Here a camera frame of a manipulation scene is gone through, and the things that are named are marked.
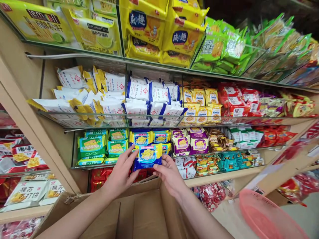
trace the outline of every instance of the green packet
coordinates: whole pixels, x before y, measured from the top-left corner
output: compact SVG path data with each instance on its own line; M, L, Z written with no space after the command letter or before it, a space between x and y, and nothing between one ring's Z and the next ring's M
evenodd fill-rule
M102 164L106 158L105 154L88 156L80 159L77 164L82 165L92 165L92 164Z
M110 129L111 141L123 141L128 138L128 129Z
M107 148L109 158L118 158L120 154L124 153L128 149L129 141L108 141Z
M77 138L78 158L101 155L106 153L105 135Z

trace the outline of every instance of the green biscuit package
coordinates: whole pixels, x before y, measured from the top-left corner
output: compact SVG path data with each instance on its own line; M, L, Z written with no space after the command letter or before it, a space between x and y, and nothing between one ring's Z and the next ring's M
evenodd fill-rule
M0 0L0 9L27 40L79 48L60 7L53 10L17 0Z
M106 136L77 138L78 158L106 154Z
M110 129L111 141L123 141L128 138L128 129Z
M120 154L124 153L128 149L128 140L123 141L108 141L107 148L109 158L118 158Z

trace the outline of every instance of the finger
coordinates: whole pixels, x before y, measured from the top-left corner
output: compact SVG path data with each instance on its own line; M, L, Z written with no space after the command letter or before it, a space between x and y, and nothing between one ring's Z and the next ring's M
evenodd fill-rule
M132 167L132 164L134 162L134 159L137 157L137 154L139 153L139 150L135 150L125 161L123 167L125 170L128 170Z
M129 176L128 180L127 180L127 186L132 185L132 183L134 182L134 180L137 178L137 176L139 175L140 169L136 170L135 172L132 172L131 175Z

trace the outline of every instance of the yellow biscuit package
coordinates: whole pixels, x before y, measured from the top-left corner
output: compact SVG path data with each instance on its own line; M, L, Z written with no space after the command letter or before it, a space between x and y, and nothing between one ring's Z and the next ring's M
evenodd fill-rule
M160 62L162 58L162 52L157 46L132 36L129 36L128 48L125 53L128 58L140 58L154 62Z
M218 92L216 89L205 89L206 104L218 104Z
M198 116L199 107L199 104L184 104L184 108L188 108L188 110L184 114L181 125L186 126L196 123L196 116Z
M196 117L196 123L198 125L205 125L208 121L208 108L200 107L198 111L198 115Z
M201 10L197 1L172 0L172 7L176 14L185 20L201 25L209 11L209 8Z
M17 0L0 0L0 9L27 40L79 48L60 7L53 10Z
M193 102L193 95L189 89L186 89L185 87L180 87L179 91L180 91L180 95L182 95L182 97L183 97L184 103L192 103Z
M205 106L205 90L204 89L194 89L192 90L193 103L198 103L200 106Z
M207 23L202 27L179 18L172 8L169 9L162 50L193 56L206 27Z
M189 68L190 56L176 51L165 51L161 63Z
M167 11L160 9L145 0L120 0L124 17L122 27L124 37L132 35L142 41L157 46L161 50L166 25Z
M104 16L105 21L78 18L68 8L62 8L82 49L112 55L122 55L117 21Z

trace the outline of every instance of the soda biscuit package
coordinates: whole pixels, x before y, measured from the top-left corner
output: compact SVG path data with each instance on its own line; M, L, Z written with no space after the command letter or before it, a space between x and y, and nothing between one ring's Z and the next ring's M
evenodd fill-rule
M76 17L70 9L62 9L82 49L121 55L116 21L98 21Z
M111 141L122 141L128 138L128 129L109 129Z
M170 8L167 15L167 25L163 40L163 51L176 51L193 56L197 45L204 35L205 26L179 18L174 9Z
M92 155L100 155L106 153L106 136L92 136L85 138L77 138L78 158L84 158Z
M140 146L138 157L134 160L133 172L138 169L152 168L162 164L162 144Z
M130 146L147 146L153 143L153 134L149 132L130 132Z
M109 86L109 91L125 92L125 75L114 75L106 72L105 78Z
M165 51L161 59L162 64L189 68L191 57L176 51Z
M148 101L151 84L140 84L129 81L127 84L127 98Z
M162 51L157 46L132 36L129 36L125 53L127 58L139 58L153 62L160 62L162 59Z
M122 22L122 26L126 28L124 37L132 35L161 50L167 10L157 8L144 0L121 0L120 6L123 6L121 11L126 11Z
M194 89L192 90L193 103L200 104L200 106L205 106L205 91L204 89Z
M88 156L80 159L77 164L80 166L92 165L92 164L102 164L105 160L105 154Z
M136 119L136 120L144 120L147 118L148 111L150 109L150 105L142 100L134 100L132 102L122 103L122 106L128 115L127 118L129 119Z
M59 112L59 113L76 113L75 110L70 105L69 101L67 100L42 100L42 99L29 99L27 102L44 111L44 112ZM57 120L63 120L63 119L79 119L78 115L55 115L51 114L51 117L57 119Z
M107 148L109 158L118 158L128 149L128 140L126 139L123 141L108 141Z
M158 87L153 87L153 82L150 83L150 101L165 103L171 102L169 89L163 89Z
M27 40L79 48L60 7L53 10L22 1L1 0L0 9Z

